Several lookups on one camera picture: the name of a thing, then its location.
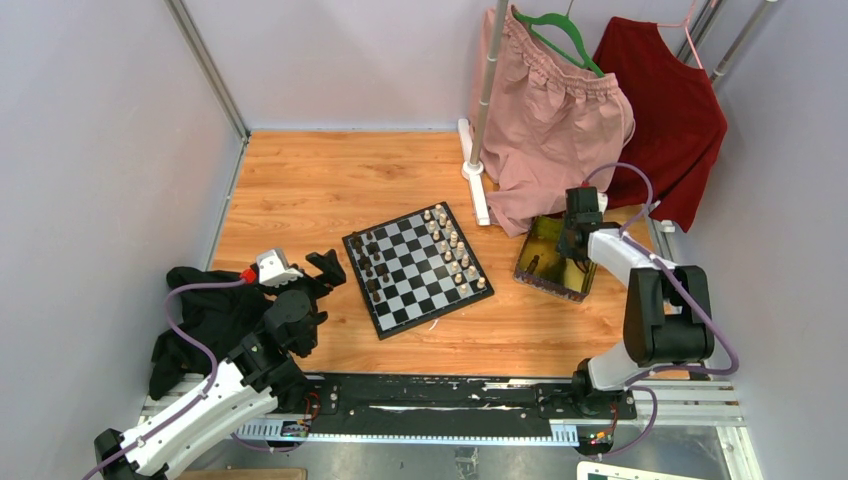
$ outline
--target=pink hanger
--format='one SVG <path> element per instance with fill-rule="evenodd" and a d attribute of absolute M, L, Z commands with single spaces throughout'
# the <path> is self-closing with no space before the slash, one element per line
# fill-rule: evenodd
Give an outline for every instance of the pink hanger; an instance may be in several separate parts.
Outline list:
<path fill-rule="evenodd" d="M 715 8 L 715 4 L 718 0 L 712 0 L 710 2 L 710 8 Z M 692 5 L 689 7 L 689 13 L 686 14 L 686 18 L 683 19 L 683 23 L 677 25 L 670 24 L 657 24 L 658 27 L 670 27 L 670 28 L 683 28 L 683 31 L 686 32 L 686 41 L 689 42 L 689 48 L 692 49 L 692 55 L 695 57 L 695 62 L 698 63 L 698 68 L 701 70 L 704 69 L 704 65 L 701 63 L 701 57 L 698 56 L 698 50 L 695 49 L 695 42 L 692 41 L 692 36 L 689 35 L 689 22 L 692 20 L 692 14 L 695 13 L 695 5 L 698 4 L 698 0 L 692 0 Z"/>

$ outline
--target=red shirt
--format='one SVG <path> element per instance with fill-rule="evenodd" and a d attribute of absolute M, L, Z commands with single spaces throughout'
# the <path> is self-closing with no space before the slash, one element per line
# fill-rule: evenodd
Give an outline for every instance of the red shirt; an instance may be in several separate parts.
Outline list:
<path fill-rule="evenodd" d="M 615 73 L 630 104 L 636 131 L 620 162 L 641 168 L 661 200 L 651 217 L 688 231 L 695 219 L 727 121 L 705 71 L 680 62 L 657 24 L 613 17 L 595 52 L 602 71 Z M 645 203 L 642 179 L 617 168 L 607 189 L 609 208 Z"/>

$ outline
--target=pink pants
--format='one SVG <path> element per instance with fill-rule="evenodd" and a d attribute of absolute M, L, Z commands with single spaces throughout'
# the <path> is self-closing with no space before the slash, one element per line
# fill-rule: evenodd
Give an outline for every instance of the pink pants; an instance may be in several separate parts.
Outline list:
<path fill-rule="evenodd" d="M 480 156 L 499 184 L 486 195 L 493 221 L 510 237 L 530 229 L 538 215 L 565 210 L 565 190 L 595 167 L 615 162 L 633 135 L 633 110 L 614 74 L 598 78 L 572 65 L 530 35 L 507 12 L 489 117 Z M 471 125 L 477 109 L 494 24 L 483 16 L 471 90 Z M 613 169 L 592 179 L 606 190 Z"/>

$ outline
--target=black garment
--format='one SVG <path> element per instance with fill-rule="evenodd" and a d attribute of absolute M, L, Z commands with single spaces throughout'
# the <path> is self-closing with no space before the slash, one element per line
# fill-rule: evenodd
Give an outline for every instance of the black garment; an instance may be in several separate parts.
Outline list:
<path fill-rule="evenodd" d="M 191 267 L 176 267 L 168 272 L 168 286 L 181 287 L 190 283 L 233 282 L 234 272 L 201 272 Z M 254 286 L 215 290 L 190 290 L 179 295 L 183 322 L 180 328 L 200 341 L 221 361 L 239 340 L 250 333 L 273 302 Z M 174 388 L 185 373 L 208 375 L 209 359 L 189 345 L 172 330 L 159 335 L 153 347 L 153 374 L 150 376 L 150 397 L 158 400 Z"/>

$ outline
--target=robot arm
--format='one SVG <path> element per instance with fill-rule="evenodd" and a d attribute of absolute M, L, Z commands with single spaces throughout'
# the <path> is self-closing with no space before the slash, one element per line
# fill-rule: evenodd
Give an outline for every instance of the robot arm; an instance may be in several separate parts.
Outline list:
<path fill-rule="evenodd" d="M 289 352 L 305 357 L 317 346 L 327 313 L 316 300 L 346 280 L 333 250 L 306 258 L 321 275 L 289 265 L 280 249 L 256 258 L 242 277 L 277 296 L 262 321 L 219 363 L 205 394 L 210 377 L 148 422 L 101 433 L 94 442 L 98 461 L 126 451 L 102 469 L 104 479 L 173 480 L 248 420 L 303 396 L 306 379 Z"/>
<path fill-rule="evenodd" d="M 704 271 L 696 266 L 678 266 L 653 254 L 646 256 L 647 249 L 627 233 L 620 233 L 618 224 L 603 222 L 594 187 L 574 188 L 566 194 L 560 254 L 592 260 L 628 287 L 623 340 L 606 353 L 580 363 L 572 377 L 576 400 L 592 404 L 596 398 L 598 404 L 607 404 L 640 373 L 709 358 L 715 346 L 712 332 L 693 314 L 654 260 L 671 270 L 709 312 Z"/>

